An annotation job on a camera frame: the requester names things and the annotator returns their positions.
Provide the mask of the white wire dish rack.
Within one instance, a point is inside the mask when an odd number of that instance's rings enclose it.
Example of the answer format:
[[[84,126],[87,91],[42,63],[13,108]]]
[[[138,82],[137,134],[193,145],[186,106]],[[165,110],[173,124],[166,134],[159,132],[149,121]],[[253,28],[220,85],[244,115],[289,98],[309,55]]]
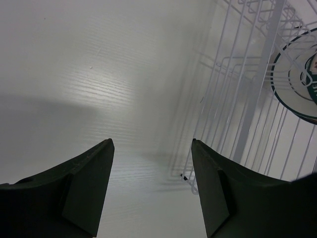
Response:
[[[317,124],[273,93],[267,69],[282,43],[317,29],[314,0],[214,0],[198,47],[174,172],[198,194],[191,141],[277,179],[317,171]]]

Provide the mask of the white plate green clover design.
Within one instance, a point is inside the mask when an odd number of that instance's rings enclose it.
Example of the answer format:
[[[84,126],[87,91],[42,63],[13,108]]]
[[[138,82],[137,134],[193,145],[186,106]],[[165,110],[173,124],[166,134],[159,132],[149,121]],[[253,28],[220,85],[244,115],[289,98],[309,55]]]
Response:
[[[267,69],[278,101],[294,115],[317,123],[317,30],[282,43]]]

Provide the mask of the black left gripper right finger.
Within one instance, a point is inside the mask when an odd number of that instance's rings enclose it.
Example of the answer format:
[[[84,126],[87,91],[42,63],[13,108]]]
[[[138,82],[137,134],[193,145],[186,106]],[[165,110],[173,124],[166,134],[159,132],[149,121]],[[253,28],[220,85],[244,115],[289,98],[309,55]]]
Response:
[[[271,178],[197,139],[191,151],[208,237],[316,237],[316,174],[294,181]]]

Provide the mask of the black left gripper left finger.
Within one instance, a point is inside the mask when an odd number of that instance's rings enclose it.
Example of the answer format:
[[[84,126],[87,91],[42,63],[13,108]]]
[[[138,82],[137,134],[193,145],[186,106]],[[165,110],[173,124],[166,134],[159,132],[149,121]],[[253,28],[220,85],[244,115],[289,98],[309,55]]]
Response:
[[[1,184],[1,237],[95,238],[113,157],[106,139],[44,172]]]

